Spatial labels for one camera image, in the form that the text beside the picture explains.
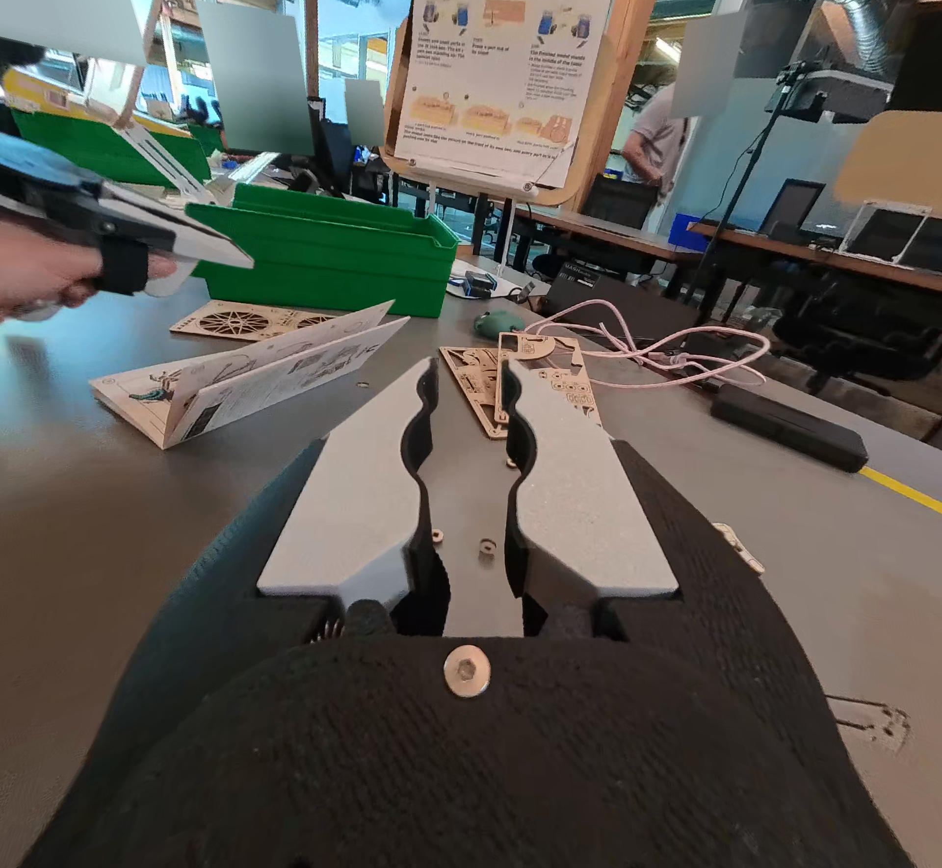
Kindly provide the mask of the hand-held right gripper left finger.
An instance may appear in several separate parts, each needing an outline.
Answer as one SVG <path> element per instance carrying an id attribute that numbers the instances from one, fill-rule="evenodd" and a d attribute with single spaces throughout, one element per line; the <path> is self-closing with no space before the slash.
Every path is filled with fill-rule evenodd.
<path id="1" fill-rule="evenodd" d="M 450 602 L 419 474 L 438 402 L 430 356 L 329 433 L 259 575 L 261 595 Z"/>

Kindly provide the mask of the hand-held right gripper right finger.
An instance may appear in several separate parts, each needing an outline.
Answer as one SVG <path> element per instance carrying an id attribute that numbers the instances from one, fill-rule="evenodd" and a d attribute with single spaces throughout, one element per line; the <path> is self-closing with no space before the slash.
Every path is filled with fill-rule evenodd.
<path id="1" fill-rule="evenodd" d="M 677 577 L 605 429 L 516 359 L 500 376 L 517 470 L 504 563 L 516 598 L 666 598 Z"/>

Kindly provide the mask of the wooden wheel parts sheet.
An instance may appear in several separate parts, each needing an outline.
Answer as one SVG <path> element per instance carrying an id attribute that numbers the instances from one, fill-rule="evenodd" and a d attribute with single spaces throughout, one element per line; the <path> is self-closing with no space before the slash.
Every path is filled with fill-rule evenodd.
<path id="1" fill-rule="evenodd" d="M 284 309 L 211 300 L 171 325 L 172 334 L 211 337 L 236 342 L 264 342 L 282 334 L 331 320 L 333 315 L 303 309 Z"/>

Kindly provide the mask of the green plastic bin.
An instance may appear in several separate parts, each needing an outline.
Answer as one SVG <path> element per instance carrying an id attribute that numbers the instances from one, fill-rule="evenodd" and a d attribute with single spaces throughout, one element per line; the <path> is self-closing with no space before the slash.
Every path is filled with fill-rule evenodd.
<path id="1" fill-rule="evenodd" d="M 103 123 L 16 108 L 12 115 L 24 139 L 64 156 L 80 168 L 118 182 L 171 187 L 157 168 Z M 190 136 L 152 134 L 195 179 L 200 182 L 210 179 L 206 155 L 198 141 Z"/>
<path id="2" fill-rule="evenodd" d="M 435 216 L 240 184 L 230 207 L 187 204 L 185 214 L 230 238 L 250 270 L 201 262 L 210 297 L 255 306 L 391 313 L 435 319 L 459 244 Z"/>

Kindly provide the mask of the scattered wooden washers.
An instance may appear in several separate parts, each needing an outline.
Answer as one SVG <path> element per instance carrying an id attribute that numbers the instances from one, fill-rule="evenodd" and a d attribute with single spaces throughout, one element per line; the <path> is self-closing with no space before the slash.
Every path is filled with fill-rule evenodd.
<path id="1" fill-rule="evenodd" d="M 439 423 L 439 379 L 436 358 L 418 361 L 334 428 L 312 471 L 304 502 L 317 504 L 332 539 L 352 545 L 357 569 L 404 559 L 420 530 L 448 528 L 450 515 L 469 529 L 468 547 L 492 558 L 502 550 L 509 485 L 474 456 L 483 450 L 502 468 L 505 443 L 486 450 L 462 423 Z"/>

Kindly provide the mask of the instruction booklet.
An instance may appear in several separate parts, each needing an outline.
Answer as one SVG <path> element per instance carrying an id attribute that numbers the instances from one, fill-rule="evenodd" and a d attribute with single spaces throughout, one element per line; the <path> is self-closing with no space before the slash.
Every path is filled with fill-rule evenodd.
<path id="1" fill-rule="evenodd" d="M 101 404 L 169 450 L 359 370 L 409 321 L 392 303 L 208 356 L 89 381 Z"/>

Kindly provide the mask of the wooden board on stand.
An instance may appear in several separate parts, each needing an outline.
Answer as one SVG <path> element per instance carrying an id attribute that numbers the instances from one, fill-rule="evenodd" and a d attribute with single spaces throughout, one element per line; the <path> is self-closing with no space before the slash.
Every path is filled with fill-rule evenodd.
<path id="1" fill-rule="evenodd" d="M 9 70 L 2 99 L 12 111 L 103 123 L 135 148 L 188 201 L 210 203 L 195 179 L 135 118 L 164 0 L 2 0 L 2 37 L 73 63 L 76 84 Z"/>

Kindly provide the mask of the black labelled box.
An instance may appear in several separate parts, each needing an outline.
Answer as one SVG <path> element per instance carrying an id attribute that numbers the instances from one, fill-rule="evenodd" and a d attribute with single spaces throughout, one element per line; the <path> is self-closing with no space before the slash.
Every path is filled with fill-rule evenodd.
<path id="1" fill-rule="evenodd" d="M 621 336 L 621 326 L 611 310 L 589 305 L 591 300 L 611 303 L 635 339 L 659 340 L 699 323 L 696 308 L 627 285 L 572 261 L 561 266 L 538 313 L 549 318 L 573 307 L 574 310 L 562 317 L 563 321 L 591 327 L 604 323 L 609 333 Z"/>

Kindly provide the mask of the long wooden desk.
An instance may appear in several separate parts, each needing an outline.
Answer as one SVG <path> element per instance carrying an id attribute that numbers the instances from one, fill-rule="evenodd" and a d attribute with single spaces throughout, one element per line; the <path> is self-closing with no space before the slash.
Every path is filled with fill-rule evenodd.
<path id="1" fill-rule="evenodd" d="M 641 229 L 531 205 L 517 206 L 512 231 L 525 244 L 543 244 L 568 259 L 611 273 L 653 273 L 659 263 L 684 270 L 699 264 L 703 256 Z"/>

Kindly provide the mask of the blue plastic bin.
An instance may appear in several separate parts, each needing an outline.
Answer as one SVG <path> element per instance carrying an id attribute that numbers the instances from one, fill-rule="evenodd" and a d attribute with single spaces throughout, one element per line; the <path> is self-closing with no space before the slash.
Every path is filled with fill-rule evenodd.
<path id="1" fill-rule="evenodd" d="M 677 213 L 668 234 L 669 245 L 676 249 L 702 253 L 707 249 L 715 226 L 713 220 L 702 220 L 698 216 Z"/>

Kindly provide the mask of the instruction sheet board stand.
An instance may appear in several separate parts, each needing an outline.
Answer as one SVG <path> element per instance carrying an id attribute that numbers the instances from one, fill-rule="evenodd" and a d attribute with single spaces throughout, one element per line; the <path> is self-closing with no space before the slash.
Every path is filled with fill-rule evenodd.
<path id="1" fill-rule="evenodd" d="M 386 155 L 534 200 L 566 183 L 613 0 L 413 0 Z"/>

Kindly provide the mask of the wooden office desk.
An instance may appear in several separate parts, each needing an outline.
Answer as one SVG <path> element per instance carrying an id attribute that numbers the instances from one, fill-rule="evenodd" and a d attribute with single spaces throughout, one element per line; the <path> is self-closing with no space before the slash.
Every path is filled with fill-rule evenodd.
<path id="1" fill-rule="evenodd" d="M 725 228 L 711 257 L 704 257 L 704 265 L 709 264 L 726 279 L 736 281 L 758 278 L 759 273 L 773 262 L 792 262 L 802 267 L 862 276 L 932 294 L 941 292 L 940 273 L 857 258 L 834 250 L 799 246 L 736 229 Z"/>

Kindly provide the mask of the dark monitor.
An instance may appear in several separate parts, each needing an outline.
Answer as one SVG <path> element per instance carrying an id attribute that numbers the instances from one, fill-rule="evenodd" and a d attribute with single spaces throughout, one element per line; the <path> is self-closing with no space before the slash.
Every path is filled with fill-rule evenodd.
<path id="1" fill-rule="evenodd" d="M 825 183 L 804 179 L 786 179 L 775 196 L 760 231 L 771 236 L 780 226 L 797 229 L 802 226 L 825 189 Z"/>

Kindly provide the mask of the blank wooden board stand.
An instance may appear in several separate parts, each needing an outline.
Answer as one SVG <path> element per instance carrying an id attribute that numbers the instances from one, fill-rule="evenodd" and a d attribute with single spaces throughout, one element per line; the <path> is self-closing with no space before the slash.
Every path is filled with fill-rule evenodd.
<path id="1" fill-rule="evenodd" d="M 940 273 L 940 112 L 875 116 L 847 156 L 834 193 L 855 208 L 842 255 Z"/>

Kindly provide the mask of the wooden pillar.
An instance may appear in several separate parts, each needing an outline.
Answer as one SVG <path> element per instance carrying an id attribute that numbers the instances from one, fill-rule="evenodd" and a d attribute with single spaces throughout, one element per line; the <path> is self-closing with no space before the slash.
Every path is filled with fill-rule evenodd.
<path id="1" fill-rule="evenodd" d="M 562 203 L 577 211 L 603 173 L 656 0 L 613 0 Z"/>

